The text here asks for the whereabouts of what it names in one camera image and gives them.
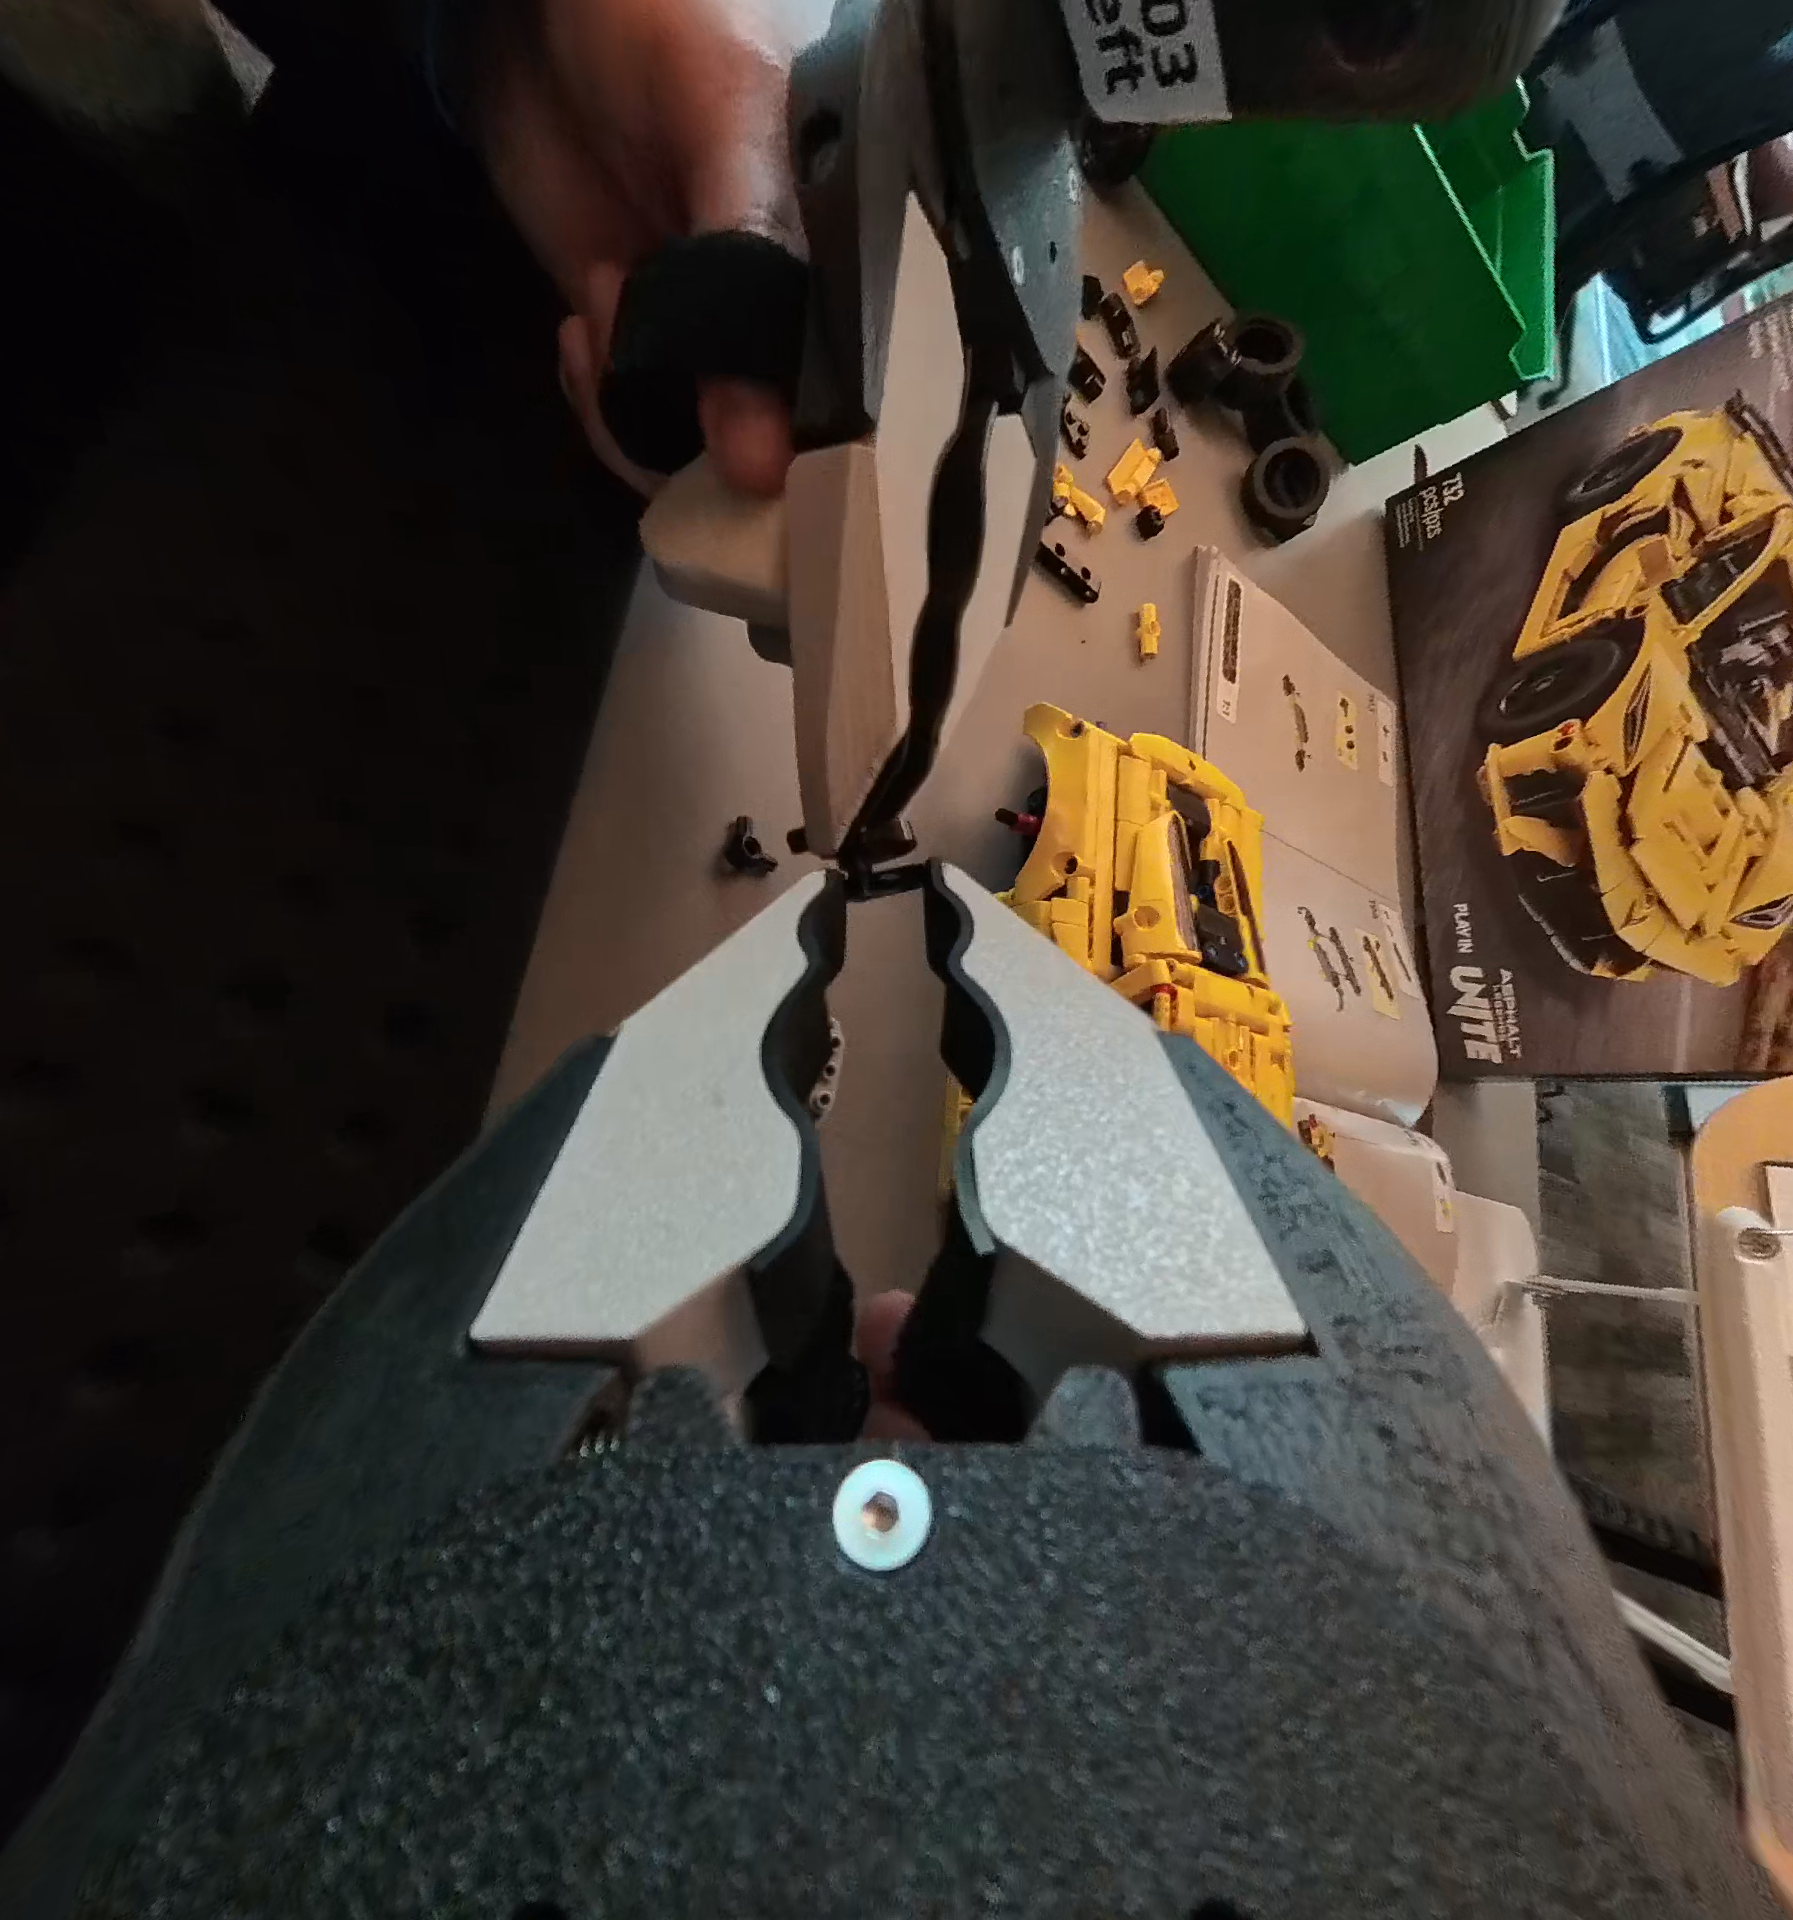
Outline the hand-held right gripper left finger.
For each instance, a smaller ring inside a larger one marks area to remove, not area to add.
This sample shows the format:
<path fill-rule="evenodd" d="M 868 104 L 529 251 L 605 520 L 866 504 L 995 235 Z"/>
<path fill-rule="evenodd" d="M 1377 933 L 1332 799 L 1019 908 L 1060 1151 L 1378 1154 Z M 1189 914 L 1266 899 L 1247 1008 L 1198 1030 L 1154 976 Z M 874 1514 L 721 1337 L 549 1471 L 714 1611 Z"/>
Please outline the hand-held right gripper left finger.
<path fill-rule="evenodd" d="M 834 1250 L 811 1100 L 847 896 L 810 874 L 604 1044 L 469 1325 L 498 1357 L 794 1365 Z"/>

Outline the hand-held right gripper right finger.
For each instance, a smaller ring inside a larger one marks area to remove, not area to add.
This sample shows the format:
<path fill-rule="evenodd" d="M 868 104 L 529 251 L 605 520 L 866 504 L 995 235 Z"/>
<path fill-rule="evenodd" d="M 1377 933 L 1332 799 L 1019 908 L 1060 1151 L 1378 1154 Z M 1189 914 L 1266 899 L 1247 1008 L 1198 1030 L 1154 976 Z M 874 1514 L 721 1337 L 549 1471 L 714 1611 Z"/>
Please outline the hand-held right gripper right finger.
<path fill-rule="evenodd" d="M 965 870 L 929 862 L 942 1066 L 968 1097 L 927 1362 L 1014 1374 L 1286 1357 L 1307 1321 L 1191 1100 L 1193 1044 L 1160 1034 Z"/>

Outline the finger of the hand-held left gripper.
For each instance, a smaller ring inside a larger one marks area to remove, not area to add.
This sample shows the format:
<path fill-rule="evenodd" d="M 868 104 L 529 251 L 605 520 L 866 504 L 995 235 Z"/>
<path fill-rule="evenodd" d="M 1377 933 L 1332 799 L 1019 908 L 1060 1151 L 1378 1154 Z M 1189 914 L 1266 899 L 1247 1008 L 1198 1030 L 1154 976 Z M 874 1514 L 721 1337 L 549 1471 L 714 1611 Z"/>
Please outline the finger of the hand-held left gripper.
<path fill-rule="evenodd" d="M 1045 457 L 1023 417 L 970 404 L 931 485 L 927 591 L 912 637 L 908 722 L 891 763 L 891 811 L 924 787 L 942 744 L 1011 620 L 1024 547 L 1041 528 Z"/>
<path fill-rule="evenodd" d="M 929 591 L 929 506 L 965 397 L 949 261 L 907 196 L 879 414 L 864 438 L 789 462 L 789 725 L 803 838 L 837 860 L 912 719 L 912 632 Z"/>

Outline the small black connector piece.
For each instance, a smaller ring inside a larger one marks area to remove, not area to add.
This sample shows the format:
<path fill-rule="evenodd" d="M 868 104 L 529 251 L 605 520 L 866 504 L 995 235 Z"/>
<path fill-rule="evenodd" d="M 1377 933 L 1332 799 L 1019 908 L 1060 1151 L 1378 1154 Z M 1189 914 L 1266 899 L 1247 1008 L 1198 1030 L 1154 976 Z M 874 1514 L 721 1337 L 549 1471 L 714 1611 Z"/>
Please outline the small black connector piece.
<path fill-rule="evenodd" d="M 857 824 L 837 846 L 837 874 L 849 904 L 917 891 L 929 862 L 917 855 L 917 836 L 905 816 Z"/>

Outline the yellow toy brick car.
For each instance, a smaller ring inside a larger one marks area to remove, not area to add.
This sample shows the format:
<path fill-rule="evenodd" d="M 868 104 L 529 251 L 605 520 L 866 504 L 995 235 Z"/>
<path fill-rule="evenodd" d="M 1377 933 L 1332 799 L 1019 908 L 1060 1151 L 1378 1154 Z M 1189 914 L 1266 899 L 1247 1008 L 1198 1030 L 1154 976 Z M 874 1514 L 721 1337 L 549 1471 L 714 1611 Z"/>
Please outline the yellow toy brick car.
<path fill-rule="evenodd" d="M 1024 857 L 995 901 L 1160 1034 L 1195 1044 L 1310 1149 L 1292 1105 L 1292 1011 L 1266 959 L 1263 819 L 1244 790 L 1179 744 L 1123 737 L 1051 703 L 1033 703 L 1023 732 L 1045 778 L 997 811 Z"/>

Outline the grey desk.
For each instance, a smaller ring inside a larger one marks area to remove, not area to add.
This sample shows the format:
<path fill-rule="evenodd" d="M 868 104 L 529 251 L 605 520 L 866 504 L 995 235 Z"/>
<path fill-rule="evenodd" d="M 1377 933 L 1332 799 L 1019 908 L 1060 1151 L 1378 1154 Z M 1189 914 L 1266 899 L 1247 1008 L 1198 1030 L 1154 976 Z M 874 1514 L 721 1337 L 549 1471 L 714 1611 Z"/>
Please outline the grey desk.
<path fill-rule="evenodd" d="M 1040 761 L 1021 732 L 1050 702 L 1120 736 L 1189 746 L 1193 552 L 1217 545 L 1319 644 L 1395 697 L 1384 508 L 1429 470 L 1503 438 L 1482 405 L 1419 445 L 1341 472 L 1310 531 L 1261 545 L 1237 501 L 1246 445 L 1181 424 L 1171 485 L 1179 508 L 1143 564 L 1159 572 L 1162 649 L 1138 669 L 1114 618 L 1080 637 L 1080 618 L 1029 581 L 985 661 L 942 761 L 912 809 L 919 851 L 997 889 L 1012 877 L 1002 804 L 1033 787 Z M 728 877 L 716 858 L 731 819 L 757 823 L 771 877 Z M 547 882 L 536 947 L 488 1108 L 500 1112 L 563 1047 L 616 1027 L 689 971 L 774 894 L 810 872 L 784 836 L 801 821 L 789 760 L 788 673 L 757 659 L 738 622 L 668 601 L 636 581 L 593 736 Z M 939 986 L 927 969 L 917 899 L 849 914 L 830 991 L 844 1030 L 837 1107 L 822 1125 L 822 1166 L 837 1251 L 868 1294 L 922 1284 L 937 1245 L 942 1091 Z"/>

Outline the person's right hand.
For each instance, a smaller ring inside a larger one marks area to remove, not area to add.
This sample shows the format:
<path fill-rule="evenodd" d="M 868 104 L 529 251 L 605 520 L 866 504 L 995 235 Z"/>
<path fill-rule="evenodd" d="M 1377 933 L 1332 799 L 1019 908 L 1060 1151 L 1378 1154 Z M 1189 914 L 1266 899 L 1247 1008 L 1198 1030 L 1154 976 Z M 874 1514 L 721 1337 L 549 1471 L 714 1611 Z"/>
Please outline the person's right hand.
<path fill-rule="evenodd" d="M 929 1428 L 912 1415 L 895 1384 L 895 1348 L 912 1314 L 914 1296 L 900 1289 L 868 1296 L 856 1318 L 856 1355 L 864 1369 L 862 1440 L 922 1444 Z"/>

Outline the person's left hand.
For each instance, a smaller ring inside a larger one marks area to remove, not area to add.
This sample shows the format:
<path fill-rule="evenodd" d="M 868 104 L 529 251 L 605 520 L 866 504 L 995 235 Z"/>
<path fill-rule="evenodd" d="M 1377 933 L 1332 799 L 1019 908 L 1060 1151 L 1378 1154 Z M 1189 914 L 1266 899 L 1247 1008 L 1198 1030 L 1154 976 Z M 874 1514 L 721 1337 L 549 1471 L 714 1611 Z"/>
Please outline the person's left hand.
<path fill-rule="evenodd" d="M 662 479 L 597 407 L 626 276 L 665 242 L 752 232 L 806 256 L 786 137 L 806 4 L 476 4 L 457 19 L 454 123 L 563 305 L 558 373 L 599 462 Z"/>

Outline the scattered toy brick pieces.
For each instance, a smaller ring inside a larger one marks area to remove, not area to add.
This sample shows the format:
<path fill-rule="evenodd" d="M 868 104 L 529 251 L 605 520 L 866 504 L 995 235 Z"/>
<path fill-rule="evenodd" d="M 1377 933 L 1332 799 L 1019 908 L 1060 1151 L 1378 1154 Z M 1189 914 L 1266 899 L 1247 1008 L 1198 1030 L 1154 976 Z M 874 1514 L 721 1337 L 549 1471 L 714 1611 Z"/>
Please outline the scattered toy brick pieces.
<path fill-rule="evenodd" d="M 1114 618 L 1126 654 L 1149 669 L 1162 649 L 1159 572 L 1143 564 L 1177 511 L 1171 463 L 1179 445 L 1162 404 L 1159 349 L 1143 332 L 1166 271 L 1138 256 L 1080 280 L 1060 388 L 1057 460 L 1033 581 L 1091 637 Z"/>

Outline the green plastic bin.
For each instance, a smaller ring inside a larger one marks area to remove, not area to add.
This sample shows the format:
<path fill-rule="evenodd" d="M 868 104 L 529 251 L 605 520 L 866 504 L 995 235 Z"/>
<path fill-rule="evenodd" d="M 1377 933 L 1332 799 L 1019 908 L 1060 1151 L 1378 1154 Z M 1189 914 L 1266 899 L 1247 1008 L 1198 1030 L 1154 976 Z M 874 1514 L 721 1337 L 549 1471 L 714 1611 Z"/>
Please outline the green plastic bin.
<path fill-rule="evenodd" d="M 1523 84 L 1436 125 L 1166 130 L 1149 201 L 1229 302 L 1293 324 L 1358 465 L 1555 371 L 1554 157 Z"/>

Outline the open instruction booklet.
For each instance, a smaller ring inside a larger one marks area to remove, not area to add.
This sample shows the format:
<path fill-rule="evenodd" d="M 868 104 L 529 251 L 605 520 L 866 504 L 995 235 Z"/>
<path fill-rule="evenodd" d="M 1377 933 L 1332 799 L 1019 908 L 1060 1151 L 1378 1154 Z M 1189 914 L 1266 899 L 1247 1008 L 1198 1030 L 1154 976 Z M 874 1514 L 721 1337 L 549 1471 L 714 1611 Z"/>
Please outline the open instruction booklet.
<path fill-rule="evenodd" d="M 1419 1129 L 1435 1044 L 1404 911 L 1392 700 L 1218 547 L 1193 552 L 1189 744 L 1263 819 L 1261 928 L 1292 1015 L 1297 1129 L 1431 1284 L 1457 1274 L 1457 1188 Z"/>

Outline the white board stand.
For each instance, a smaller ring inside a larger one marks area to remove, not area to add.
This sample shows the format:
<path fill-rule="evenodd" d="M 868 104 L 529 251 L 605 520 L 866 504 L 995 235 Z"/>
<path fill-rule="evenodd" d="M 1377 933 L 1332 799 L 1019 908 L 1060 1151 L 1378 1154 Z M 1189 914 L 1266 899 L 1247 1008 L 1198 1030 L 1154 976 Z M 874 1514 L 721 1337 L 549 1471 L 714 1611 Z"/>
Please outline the white board stand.
<path fill-rule="evenodd" d="M 1683 1318 L 1695 1311 L 1690 1289 L 1573 1284 L 1542 1274 L 1523 1214 L 1470 1192 L 1452 1195 L 1452 1308 L 1496 1364 L 1547 1452 L 1554 1449 L 1547 1323 L 1550 1306 L 1588 1301 L 1641 1304 Z M 1721 1597 L 1717 1560 L 1692 1531 L 1636 1507 L 1591 1480 L 1567 1471 L 1564 1481 L 1607 1566 L 1695 1597 Z M 1726 1653 L 1653 1614 L 1624 1588 L 1613 1590 L 1613 1602 L 1663 1699 L 1683 1716 L 1734 1731 L 1736 1697 Z"/>

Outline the wooden display board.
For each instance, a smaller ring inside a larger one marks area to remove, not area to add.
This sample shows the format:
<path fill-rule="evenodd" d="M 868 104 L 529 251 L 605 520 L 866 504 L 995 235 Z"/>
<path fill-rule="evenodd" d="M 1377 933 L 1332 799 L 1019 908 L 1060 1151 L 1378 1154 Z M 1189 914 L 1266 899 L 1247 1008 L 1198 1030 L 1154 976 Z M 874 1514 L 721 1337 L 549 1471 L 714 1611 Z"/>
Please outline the wooden display board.
<path fill-rule="evenodd" d="M 1793 1165 L 1793 1078 L 1726 1100 L 1699 1127 L 1692 1156 L 1697 1333 L 1714 1464 L 1727 1657 L 1731 1660 L 1744 1818 L 1753 1856 L 1793 1912 L 1793 1716 L 1784 1668 L 1793 1597 L 1780 1534 L 1793 1495 L 1773 1437 L 1782 1362 L 1760 1304 L 1777 1257 L 1763 1168 Z"/>

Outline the toy car set box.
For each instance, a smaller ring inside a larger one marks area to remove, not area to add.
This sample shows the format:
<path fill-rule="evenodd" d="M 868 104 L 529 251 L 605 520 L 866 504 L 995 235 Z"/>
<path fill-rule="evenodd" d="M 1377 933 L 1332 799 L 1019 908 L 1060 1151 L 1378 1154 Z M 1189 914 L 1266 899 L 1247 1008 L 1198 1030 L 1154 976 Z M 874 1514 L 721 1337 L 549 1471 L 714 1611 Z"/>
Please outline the toy car set box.
<path fill-rule="evenodd" d="M 1384 545 L 1441 1074 L 1793 1074 L 1793 291 Z"/>

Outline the black hooded device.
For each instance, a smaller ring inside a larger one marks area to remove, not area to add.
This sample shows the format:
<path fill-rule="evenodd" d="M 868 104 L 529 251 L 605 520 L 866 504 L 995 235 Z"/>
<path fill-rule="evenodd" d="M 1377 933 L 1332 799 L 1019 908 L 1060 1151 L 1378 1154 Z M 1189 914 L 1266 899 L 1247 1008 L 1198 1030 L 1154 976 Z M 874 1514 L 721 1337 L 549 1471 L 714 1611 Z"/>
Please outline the black hooded device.
<path fill-rule="evenodd" d="M 1793 2 L 1569 4 L 1525 91 L 1557 310 L 1598 281 L 1661 343 L 1793 266 Z"/>

